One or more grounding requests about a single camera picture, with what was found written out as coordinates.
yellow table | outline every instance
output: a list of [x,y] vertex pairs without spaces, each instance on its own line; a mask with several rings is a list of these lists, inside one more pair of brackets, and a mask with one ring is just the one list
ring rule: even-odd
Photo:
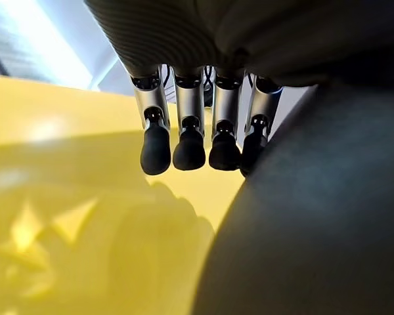
[[141,145],[133,97],[0,77],[0,315],[187,314],[243,178]]

